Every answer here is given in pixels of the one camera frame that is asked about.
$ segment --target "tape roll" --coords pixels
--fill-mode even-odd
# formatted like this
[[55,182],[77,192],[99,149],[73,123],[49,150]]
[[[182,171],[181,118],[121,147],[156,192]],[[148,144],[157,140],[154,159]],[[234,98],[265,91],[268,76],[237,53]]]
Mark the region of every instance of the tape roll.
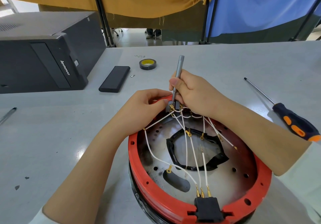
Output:
[[143,70],[152,70],[156,68],[156,60],[154,59],[143,59],[139,62],[139,67]]

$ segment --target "screwdriver handle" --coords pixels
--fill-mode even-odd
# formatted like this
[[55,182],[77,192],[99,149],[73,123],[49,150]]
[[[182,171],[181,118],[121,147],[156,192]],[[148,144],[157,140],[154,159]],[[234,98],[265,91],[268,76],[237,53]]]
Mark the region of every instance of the screwdriver handle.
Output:
[[287,109],[282,103],[275,104],[272,109],[285,121],[286,126],[292,133],[308,141],[317,142],[321,140],[321,135],[315,126],[308,120]]

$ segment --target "sleeve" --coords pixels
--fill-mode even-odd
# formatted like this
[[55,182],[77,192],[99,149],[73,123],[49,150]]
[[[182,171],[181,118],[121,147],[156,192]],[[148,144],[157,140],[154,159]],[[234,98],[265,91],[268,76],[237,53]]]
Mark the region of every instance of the sleeve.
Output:
[[311,220],[321,224],[321,145],[312,142],[278,179],[305,205]]
[[46,217],[45,214],[42,213],[42,208],[41,208],[39,212],[36,214],[36,216],[32,219],[32,221],[29,222],[29,224],[58,224],[58,223]]

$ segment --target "red housing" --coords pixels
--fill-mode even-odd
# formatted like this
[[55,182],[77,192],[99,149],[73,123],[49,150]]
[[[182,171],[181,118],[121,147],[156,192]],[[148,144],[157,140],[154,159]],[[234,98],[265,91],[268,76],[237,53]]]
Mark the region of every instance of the red housing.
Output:
[[[212,122],[215,125],[224,127],[224,125],[213,119]],[[128,154],[135,182],[150,206],[173,223],[195,224],[196,216],[188,215],[188,213],[195,212],[196,207],[167,194],[146,173],[138,155],[137,133],[129,136]],[[257,167],[257,179],[252,188],[242,198],[223,206],[222,211],[229,213],[229,216],[221,222],[223,224],[235,223],[251,214],[267,194],[271,184],[272,172],[256,155],[254,157]]]

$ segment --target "computer tower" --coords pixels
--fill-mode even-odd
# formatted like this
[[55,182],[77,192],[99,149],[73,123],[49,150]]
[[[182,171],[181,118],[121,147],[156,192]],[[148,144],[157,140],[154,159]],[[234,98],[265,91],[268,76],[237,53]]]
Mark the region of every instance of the computer tower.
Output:
[[0,18],[0,94],[82,90],[106,48],[96,12]]

